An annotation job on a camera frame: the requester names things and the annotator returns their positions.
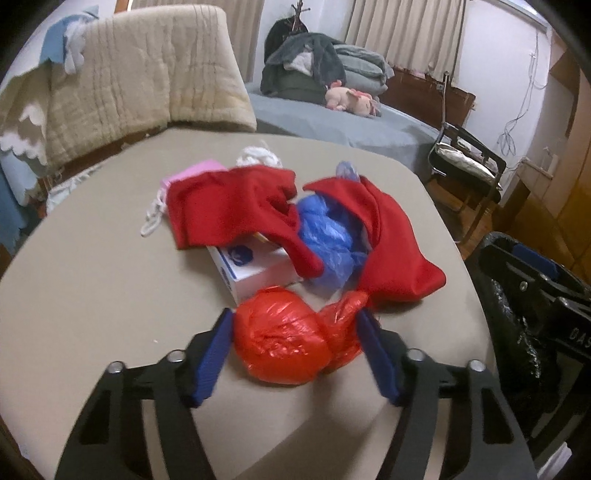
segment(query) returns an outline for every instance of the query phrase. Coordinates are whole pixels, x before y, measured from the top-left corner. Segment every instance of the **beige curtain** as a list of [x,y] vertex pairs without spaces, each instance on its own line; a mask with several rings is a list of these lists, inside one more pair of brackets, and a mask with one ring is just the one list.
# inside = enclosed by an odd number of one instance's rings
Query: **beige curtain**
[[245,82],[252,80],[255,49],[264,0],[130,0],[132,9],[160,5],[206,4],[226,12],[232,49]]
[[355,0],[346,42],[441,80],[452,73],[466,0]]

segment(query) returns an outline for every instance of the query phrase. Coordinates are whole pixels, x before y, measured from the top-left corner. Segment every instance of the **blue gripper pad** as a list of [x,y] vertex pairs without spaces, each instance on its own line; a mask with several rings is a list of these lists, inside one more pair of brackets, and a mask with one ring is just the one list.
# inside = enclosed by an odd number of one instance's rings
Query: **blue gripper pad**
[[558,280],[558,267],[552,262],[552,260],[542,257],[538,252],[535,252],[523,244],[516,244],[511,253],[527,263],[530,267],[542,272],[551,280]]
[[380,339],[381,328],[370,311],[361,310],[357,314],[356,320],[357,336],[378,384],[379,392],[391,403],[398,406],[402,399],[402,391],[397,384],[397,367],[400,366],[396,365],[384,348]]
[[193,401],[196,407],[212,396],[213,388],[232,345],[233,323],[234,313],[230,309],[224,309],[211,331],[213,336],[209,346],[195,368]]

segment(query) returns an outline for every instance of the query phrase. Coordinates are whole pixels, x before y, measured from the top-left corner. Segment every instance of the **blue plastic bag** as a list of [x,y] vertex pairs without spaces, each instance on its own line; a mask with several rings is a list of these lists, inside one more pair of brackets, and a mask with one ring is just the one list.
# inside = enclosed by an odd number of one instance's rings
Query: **blue plastic bag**
[[[337,173],[340,172],[346,172],[341,175],[351,180],[356,176],[355,169],[344,162],[337,167]],[[324,262],[324,273],[311,279],[311,283],[330,291],[342,288],[367,260],[361,221],[340,203],[321,194],[301,199],[297,209],[301,222],[299,237]]]

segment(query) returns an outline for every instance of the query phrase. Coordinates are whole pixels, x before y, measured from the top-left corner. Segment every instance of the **quilted blanket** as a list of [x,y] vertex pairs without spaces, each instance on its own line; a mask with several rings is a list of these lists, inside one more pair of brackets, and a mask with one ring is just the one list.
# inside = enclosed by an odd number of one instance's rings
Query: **quilted blanket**
[[85,37],[78,74],[52,69],[51,167],[169,122],[256,130],[220,8],[142,8],[90,23]]

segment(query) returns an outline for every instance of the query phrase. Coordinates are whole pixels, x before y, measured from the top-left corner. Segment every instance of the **bed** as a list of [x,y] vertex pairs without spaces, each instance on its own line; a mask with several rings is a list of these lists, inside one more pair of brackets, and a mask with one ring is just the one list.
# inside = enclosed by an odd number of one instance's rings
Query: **bed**
[[430,175],[427,155],[437,130],[394,108],[382,105],[382,116],[363,118],[313,103],[264,96],[258,85],[246,90],[260,133],[284,134],[361,148],[399,161],[421,180]]

